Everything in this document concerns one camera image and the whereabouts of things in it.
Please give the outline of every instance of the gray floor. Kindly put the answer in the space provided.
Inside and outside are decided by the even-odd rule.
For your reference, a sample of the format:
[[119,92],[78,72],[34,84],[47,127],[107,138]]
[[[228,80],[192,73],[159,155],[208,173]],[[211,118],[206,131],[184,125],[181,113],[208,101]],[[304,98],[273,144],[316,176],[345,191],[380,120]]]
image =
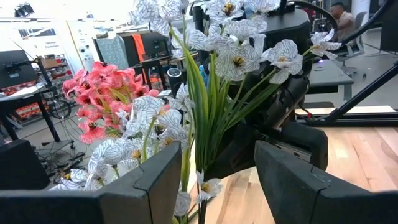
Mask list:
[[[380,46],[380,29],[369,30],[363,34],[363,42],[368,45],[364,46],[365,54],[346,61],[346,66],[356,67],[358,74],[353,77],[355,83],[353,84],[353,95],[357,94],[364,87],[374,81],[377,77],[389,70],[395,61],[398,60],[398,55],[381,52],[375,49]],[[366,79],[363,79],[363,74],[366,73]],[[389,105],[394,109],[398,108],[398,100],[394,97],[398,93],[398,76],[394,77],[380,89],[375,91],[371,96],[366,98],[359,106],[384,106]],[[306,102],[330,101],[335,106],[340,106],[343,101],[343,89],[339,89],[338,93],[307,95]]]
[[[379,46],[380,42],[380,30],[368,31],[367,34],[363,35],[363,40],[365,43],[373,45],[375,47]],[[379,51],[372,47],[365,46],[366,54],[364,56],[373,56],[373,54],[378,54]],[[355,84],[353,85],[353,94],[362,90],[366,85],[375,80],[379,75],[392,67],[392,64],[397,60],[395,55],[382,53],[374,57],[364,57],[360,56],[358,58],[353,58],[347,61],[347,66],[357,67],[359,73],[354,77]],[[367,74],[367,78],[363,80],[362,73]],[[389,105],[393,108],[398,108],[398,100],[396,100],[398,86],[398,77],[393,78],[389,83],[383,86],[380,90],[375,92],[369,98],[366,98],[360,105],[363,106],[376,106],[376,105]],[[321,95],[307,95],[307,102],[317,102],[317,101],[330,101],[339,106],[343,104],[343,92],[333,94],[321,94]],[[92,145],[87,146],[80,142],[79,134],[80,130],[76,126],[76,123],[81,121],[74,115],[78,107],[74,107],[72,111],[72,116],[70,119],[60,122],[57,119],[53,119],[55,128],[61,139],[74,139],[75,140],[75,150],[71,150],[69,147],[65,147],[63,151],[58,153],[55,160],[63,162],[70,158],[78,152],[85,152],[85,160],[82,165],[86,165],[88,158],[91,156],[92,150],[102,141],[96,141]],[[40,120],[34,124],[28,125],[20,130],[17,135],[21,139],[29,140],[33,146],[40,148],[40,143],[53,141],[52,135],[47,128],[44,120]]]

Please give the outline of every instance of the flower bouquet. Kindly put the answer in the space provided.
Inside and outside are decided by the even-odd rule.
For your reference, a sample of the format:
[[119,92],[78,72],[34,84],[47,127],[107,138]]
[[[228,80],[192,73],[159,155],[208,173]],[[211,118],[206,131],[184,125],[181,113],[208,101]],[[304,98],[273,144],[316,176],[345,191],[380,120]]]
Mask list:
[[[86,121],[81,140],[105,140],[95,150],[88,170],[71,170],[54,189],[96,190],[150,159],[173,141],[182,148],[181,184],[171,223],[188,223],[195,213],[188,193],[190,154],[195,144],[195,165],[199,223],[205,223],[208,201],[221,191],[221,181],[209,178],[211,168],[223,152],[226,133],[243,122],[262,102],[278,94],[281,84],[291,75],[300,75],[303,61],[310,53],[333,58],[327,50],[340,44],[329,43],[334,32],[312,37],[313,45],[300,54],[293,40],[284,39],[264,51],[267,12],[279,7],[278,1],[212,0],[203,5],[210,18],[206,31],[185,25],[187,2],[181,0],[137,0],[130,12],[133,24],[150,22],[152,30],[171,38],[175,57],[185,57],[187,84],[182,84],[168,104],[156,98],[156,91],[142,86],[132,70],[96,63],[91,73],[80,71],[64,83],[67,96],[76,93],[83,105],[78,115]],[[242,8],[255,12],[240,19]],[[171,22],[182,19],[180,32]],[[210,53],[208,83],[205,85],[190,49]],[[250,73],[266,65],[261,79],[248,91],[243,86]],[[230,89],[237,92],[230,95]],[[97,120],[103,119],[106,127]]]

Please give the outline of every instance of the black frame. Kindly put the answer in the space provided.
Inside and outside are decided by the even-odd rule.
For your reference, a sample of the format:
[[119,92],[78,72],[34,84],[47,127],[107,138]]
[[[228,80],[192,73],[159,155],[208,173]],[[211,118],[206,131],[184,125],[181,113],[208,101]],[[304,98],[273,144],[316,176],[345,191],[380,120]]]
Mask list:
[[365,98],[374,93],[384,84],[386,84],[391,78],[394,78],[397,74],[398,62],[395,62],[392,68],[383,73],[379,78],[375,79],[345,104],[333,110],[330,114],[317,114],[311,119],[305,119],[298,116],[295,120],[298,123],[316,127],[398,126],[398,112],[346,114],[350,109],[358,105],[358,103],[362,102]]

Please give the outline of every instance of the chair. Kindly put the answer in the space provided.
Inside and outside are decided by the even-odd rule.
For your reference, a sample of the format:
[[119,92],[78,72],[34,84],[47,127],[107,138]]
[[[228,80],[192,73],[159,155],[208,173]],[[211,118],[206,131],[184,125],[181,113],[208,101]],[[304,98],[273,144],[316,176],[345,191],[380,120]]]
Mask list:
[[[356,15],[356,18],[355,18],[355,29],[356,30],[358,30],[361,27],[363,18],[365,17],[366,13],[367,12],[360,12],[360,13],[358,13],[358,15]],[[341,67],[341,69],[347,75],[352,77],[352,74],[357,74],[357,68],[347,67],[346,60],[365,54],[365,50],[363,48],[362,37],[361,36],[357,37],[353,42],[348,43],[346,46],[347,46],[347,52],[338,54],[339,57],[336,60],[339,62],[343,62],[343,66]]]

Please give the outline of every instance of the person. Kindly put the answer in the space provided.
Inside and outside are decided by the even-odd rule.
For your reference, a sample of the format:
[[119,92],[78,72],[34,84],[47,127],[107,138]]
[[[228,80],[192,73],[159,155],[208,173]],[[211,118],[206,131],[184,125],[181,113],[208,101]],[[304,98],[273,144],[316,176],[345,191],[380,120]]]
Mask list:
[[354,16],[344,10],[344,4],[334,3],[330,8],[331,15],[337,20],[338,31],[336,33],[338,42],[342,41],[355,31]]

